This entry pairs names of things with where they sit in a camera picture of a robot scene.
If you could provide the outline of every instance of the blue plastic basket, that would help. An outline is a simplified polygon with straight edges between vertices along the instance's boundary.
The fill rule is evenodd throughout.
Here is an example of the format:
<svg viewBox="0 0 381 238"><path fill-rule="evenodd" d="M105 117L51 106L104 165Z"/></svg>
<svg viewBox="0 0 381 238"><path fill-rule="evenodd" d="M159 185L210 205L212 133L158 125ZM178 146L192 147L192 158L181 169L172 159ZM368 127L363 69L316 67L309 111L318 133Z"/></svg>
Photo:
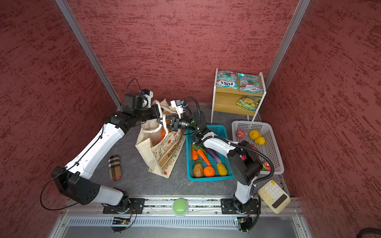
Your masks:
<svg viewBox="0 0 381 238"><path fill-rule="evenodd" d="M214 132L217 136L221 136L221 137L227 139L226 129L223 125L207 125L207 127L209 128L209 130ZM207 178L205 176L202 178L195 178L193 176L194 161L192 160L192 135L187 135L186 143L187 143L187 173L188 173L188 178L191 181L218 181L218 180L225 180L225 179L234 178L232 168L230 168L229 161L227 160L227 158L225 156L223 156L222 154L220 154L218 152L217 152L217 154L221 158L222 164L224 164L226 167L227 176L220 176L218 174L217 162L210 155L208 155L208 160L209 160L210 164L212 165L212 167L215 169L216 175L214 177L209 177L209 178ZM204 161L202 161L201 164L202 164L203 168L205 168L207 166Z"/></svg>

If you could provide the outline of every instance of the shelf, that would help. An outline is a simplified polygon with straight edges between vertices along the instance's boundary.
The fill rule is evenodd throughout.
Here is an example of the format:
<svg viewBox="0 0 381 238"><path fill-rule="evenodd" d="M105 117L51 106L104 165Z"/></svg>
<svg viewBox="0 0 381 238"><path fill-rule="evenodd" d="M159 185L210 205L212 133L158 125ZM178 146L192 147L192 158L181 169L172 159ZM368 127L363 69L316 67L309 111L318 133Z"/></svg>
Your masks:
<svg viewBox="0 0 381 238"><path fill-rule="evenodd" d="M236 102L238 102L241 98L242 95L240 94L226 94L216 92L214 111L254 116L255 111L249 111L236 104Z"/></svg>
<svg viewBox="0 0 381 238"><path fill-rule="evenodd" d="M231 93L231 94L239 94L239 95L252 95L257 97L262 97L263 93L249 93L249 92L241 92L239 88L224 88L224 87L216 87L216 92L219 93Z"/></svg>

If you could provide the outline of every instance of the candy bag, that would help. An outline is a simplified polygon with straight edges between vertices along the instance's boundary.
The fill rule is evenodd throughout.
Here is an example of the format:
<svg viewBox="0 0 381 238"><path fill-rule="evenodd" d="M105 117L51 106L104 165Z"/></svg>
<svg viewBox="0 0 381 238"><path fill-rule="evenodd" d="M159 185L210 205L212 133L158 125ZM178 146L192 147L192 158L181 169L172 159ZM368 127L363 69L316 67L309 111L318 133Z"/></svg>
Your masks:
<svg viewBox="0 0 381 238"><path fill-rule="evenodd" d="M217 87L238 88L237 73L230 70L219 70L217 73Z"/></svg>
<svg viewBox="0 0 381 238"><path fill-rule="evenodd" d="M243 96L236 104L250 111L257 110L257 106L261 101L261 97L246 95Z"/></svg>
<svg viewBox="0 0 381 238"><path fill-rule="evenodd" d="M261 87L261 77L258 75L249 75L238 73L238 78L240 81L240 91L250 92L250 93L262 93L263 88Z"/></svg>

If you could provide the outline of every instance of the gray tabletop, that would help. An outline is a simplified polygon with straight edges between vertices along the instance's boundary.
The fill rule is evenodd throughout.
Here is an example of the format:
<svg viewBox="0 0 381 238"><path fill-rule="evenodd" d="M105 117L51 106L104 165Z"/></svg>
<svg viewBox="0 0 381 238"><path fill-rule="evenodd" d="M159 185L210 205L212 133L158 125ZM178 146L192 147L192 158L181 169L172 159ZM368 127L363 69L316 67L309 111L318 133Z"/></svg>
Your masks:
<svg viewBox="0 0 381 238"><path fill-rule="evenodd" d="M207 120L210 120L211 106L200 105ZM231 123L235 120L247 120L245 115L215 112L213 123L224 125L228 138L232 139ZM179 195L179 196L231 196L234 194L237 180L228 179L210 182L193 182L187 176L186 148L183 146L169 179L148 171L148 166L135 148L140 126L128 131L106 154L95 169L91 181L107 187L115 187L130 195ZM108 159L118 155L121 160L122 178L111 181ZM266 181L258 182L260 188Z"/></svg>

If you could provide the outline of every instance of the robotic arm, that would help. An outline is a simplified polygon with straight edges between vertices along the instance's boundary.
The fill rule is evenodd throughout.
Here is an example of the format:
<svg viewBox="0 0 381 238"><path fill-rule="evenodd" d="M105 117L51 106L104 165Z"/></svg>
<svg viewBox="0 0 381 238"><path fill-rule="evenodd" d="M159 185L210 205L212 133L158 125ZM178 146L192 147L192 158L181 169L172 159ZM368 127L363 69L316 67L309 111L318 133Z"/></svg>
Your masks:
<svg viewBox="0 0 381 238"><path fill-rule="evenodd" d="M160 118L162 109L158 105L151 105L152 97L153 93L147 89L142 90L141 94L125 94L122 111L113 113L99 133L65 168L54 169L52 177L61 194L82 205L98 202L107 204L109 208L121 214L130 211L131 203L125 191L101 186L89 179L106 153L130 128L151 119L157 119L163 124L163 119ZM176 106L179 117L185 112L184 102L176 100L172 101L171 105ZM228 158L234 176L238 180L234 207L237 212L244 213L251 203L254 181L262 168L258 155L264 157L270 164L271 172L266 178L274 173L271 161L265 155L253 150L246 141L236 143L215 135L206 127L205 116L199 107L190 117L183 119L179 117L167 117L166 122L169 119L167 128L172 131L192 130L193 143L213 149Z"/></svg>

